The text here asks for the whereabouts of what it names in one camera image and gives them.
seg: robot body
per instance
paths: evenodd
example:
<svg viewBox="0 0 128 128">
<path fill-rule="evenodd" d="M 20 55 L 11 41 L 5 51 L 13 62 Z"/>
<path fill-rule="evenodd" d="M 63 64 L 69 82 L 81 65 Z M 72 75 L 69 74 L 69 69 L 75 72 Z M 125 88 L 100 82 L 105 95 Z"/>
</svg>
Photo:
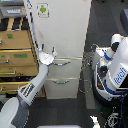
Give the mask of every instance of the robot body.
<svg viewBox="0 0 128 128">
<path fill-rule="evenodd" d="M 111 47 L 97 48 L 92 69 L 94 70 L 94 93 L 102 101 L 114 105 L 128 86 L 128 37 L 115 34 Z"/>
</svg>

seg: blue logo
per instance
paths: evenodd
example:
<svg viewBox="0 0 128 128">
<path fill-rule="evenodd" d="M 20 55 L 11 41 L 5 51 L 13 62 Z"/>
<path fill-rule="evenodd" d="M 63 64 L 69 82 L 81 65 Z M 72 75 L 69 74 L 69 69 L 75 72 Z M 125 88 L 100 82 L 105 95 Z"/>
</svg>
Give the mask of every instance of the blue logo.
<svg viewBox="0 0 128 128">
<path fill-rule="evenodd" d="M 126 70 L 124 68 L 120 68 L 120 72 L 117 74 L 117 77 L 114 78 L 115 82 L 119 85 L 121 81 L 123 80 L 124 76 L 126 74 Z"/>
</svg>

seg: label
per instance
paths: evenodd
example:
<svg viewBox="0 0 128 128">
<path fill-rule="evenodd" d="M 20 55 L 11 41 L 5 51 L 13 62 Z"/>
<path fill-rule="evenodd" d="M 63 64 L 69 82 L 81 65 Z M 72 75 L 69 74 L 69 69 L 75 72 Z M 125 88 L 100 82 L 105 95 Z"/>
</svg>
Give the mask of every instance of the label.
<svg viewBox="0 0 128 128">
<path fill-rule="evenodd" d="M 29 94 L 31 93 L 31 91 L 34 89 L 34 85 L 31 83 L 28 87 L 27 87 L 27 89 L 25 90 L 25 92 L 24 92 L 24 96 L 27 98 L 28 96 L 29 96 Z"/>
<path fill-rule="evenodd" d="M 28 58 L 27 54 L 13 54 L 14 58 Z"/>
<path fill-rule="evenodd" d="M 47 3 L 38 3 L 37 10 L 39 17 L 49 17 L 49 6 Z"/>
<path fill-rule="evenodd" d="M 113 81 L 117 87 L 122 84 L 127 75 L 127 72 L 128 71 L 120 64 L 113 77 Z"/>
<path fill-rule="evenodd" d="M 5 58 L 5 55 L 1 55 L 1 58 Z"/>
<path fill-rule="evenodd" d="M 8 68 L 9 70 L 13 70 L 13 68 Z"/>
<path fill-rule="evenodd" d="M 9 14 L 20 14 L 20 9 L 7 10 L 7 13 L 9 13 Z"/>
<path fill-rule="evenodd" d="M 9 39 L 13 39 L 13 35 L 12 34 L 7 34 Z"/>
<path fill-rule="evenodd" d="M 2 88 L 6 88 L 5 86 L 3 86 Z"/>
</svg>

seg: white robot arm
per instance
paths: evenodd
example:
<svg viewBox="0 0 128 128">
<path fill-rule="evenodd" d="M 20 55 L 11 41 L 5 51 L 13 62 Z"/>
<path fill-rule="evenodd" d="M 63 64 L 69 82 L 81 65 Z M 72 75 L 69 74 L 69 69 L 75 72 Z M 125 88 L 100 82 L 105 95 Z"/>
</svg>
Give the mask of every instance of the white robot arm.
<svg viewBox="0 0 128 128">
<path fill-rule="evenodd" d="M 18 96 L 8 100 L 0 112 L 0 128 L 22 128 L 27 121 L 34 97 L 43 86 L 48 74 L 47 65 L 39 67 L 39 74 L 18 91 Z"/>
</svg>

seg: white cabinet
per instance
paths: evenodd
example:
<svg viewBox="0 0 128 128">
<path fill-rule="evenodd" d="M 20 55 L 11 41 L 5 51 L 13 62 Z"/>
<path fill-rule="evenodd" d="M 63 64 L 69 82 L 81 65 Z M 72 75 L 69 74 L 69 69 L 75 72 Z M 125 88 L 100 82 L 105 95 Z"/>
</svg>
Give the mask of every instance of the white cabinet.
<svg viewBox="0 0 128 128">
<path fill-rule="evenodd" d="M 44 85 L 47 98 L 76 98 L 91 0 L 30 0 L 31 9 L 26 0 L 24 3 L 31 30 L 32 12 L 38 45 L 44 44 L 46 53 L 51 53 L 53 47 L 57 51 Z M 70 78 L 71 82 L 61 82 Z"/>
</svg>

